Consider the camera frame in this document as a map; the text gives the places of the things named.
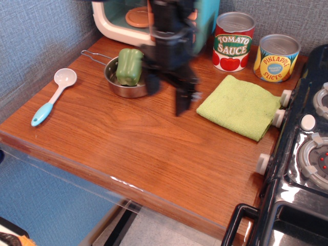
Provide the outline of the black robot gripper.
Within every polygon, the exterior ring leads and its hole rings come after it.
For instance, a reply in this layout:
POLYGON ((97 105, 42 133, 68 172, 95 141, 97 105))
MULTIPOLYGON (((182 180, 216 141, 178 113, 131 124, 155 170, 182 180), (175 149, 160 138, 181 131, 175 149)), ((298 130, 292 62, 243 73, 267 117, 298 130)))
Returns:
POLYGON ((194 101, 202 97, 196 90, 198 78, 190 67, 194 57, 193 26, 184 25, 177 32, 153 29, 155 45, 141 45, 144 54, 142 72, 149 96, 160 90, 160 81, 169 82, 176 88, 175 115, 180 116, 194 101))

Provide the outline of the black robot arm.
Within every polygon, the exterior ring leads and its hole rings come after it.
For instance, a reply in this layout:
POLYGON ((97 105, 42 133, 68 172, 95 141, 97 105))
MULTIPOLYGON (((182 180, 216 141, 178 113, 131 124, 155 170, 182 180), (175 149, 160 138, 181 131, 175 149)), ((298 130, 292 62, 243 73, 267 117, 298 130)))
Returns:
POLYGON ((189 19, 194 1, 150 1, 151 31, 155 45, 142 45, 142 73, 149 95, 156 94, 163 80, 175 87, 175 114, 181 115, 199 97, 198 77, 190 67, 195 26, 189 19))

